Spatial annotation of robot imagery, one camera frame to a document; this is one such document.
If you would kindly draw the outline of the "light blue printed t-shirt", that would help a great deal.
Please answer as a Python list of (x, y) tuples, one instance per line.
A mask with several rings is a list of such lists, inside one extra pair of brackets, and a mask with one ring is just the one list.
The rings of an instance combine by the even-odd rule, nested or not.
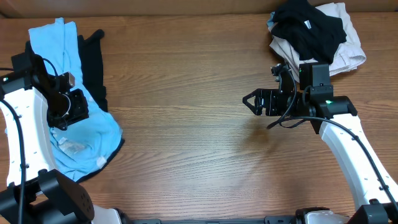
[[(78, 53), (79, 35), (76, 24), (66, 23), (63, 18), (55, 19), (52, 24), (29, 29), (32, 50), (45, 59), (44, 64), (49, 74), (54, 76), (70, 72), (75, 77), (75, 87), (81, 89), (84, 94)], [(86, 149), (89, 136), (88, 130), (80, 124), (82, 121), (70, 125), (65, 131), (49, 129), (57, 167), (61, 173), (75, 182), (73, 177), (77, 170), (84, 167), (85, 160), (80, 154)]]

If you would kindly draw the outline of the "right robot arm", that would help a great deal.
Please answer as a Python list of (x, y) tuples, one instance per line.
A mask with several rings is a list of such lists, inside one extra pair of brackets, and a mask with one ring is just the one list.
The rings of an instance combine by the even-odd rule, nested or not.
[(356, 211), (347, 217), (325, 207), (302, 208), (295, 215), (267, 217), (265, 223), (397, 223), (397, 183), (367, 140), (351, 100), (335, 96), (328, 64), (301, 64), (298, 81), (286, 63), (271, 72), (278, 88), (254, 90), (243, 103), (257, 116), (276, 116), (269, 129), (309, 121), (338, 161)]

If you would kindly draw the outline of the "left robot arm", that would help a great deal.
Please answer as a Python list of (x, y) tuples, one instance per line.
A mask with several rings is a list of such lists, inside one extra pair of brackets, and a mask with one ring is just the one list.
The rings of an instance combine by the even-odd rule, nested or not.
[(117, 208), (102, 208), (57, 170), (49, 128), (62, 131), (88, 117), (83, 92), (66, 72), (50, 75), (47, 59), (30, 44), (11, 58), (1, 77), (1, 111), (7, 128), (9, 174), (1, 192), (1, 216), (9, 223), (129, 223)]

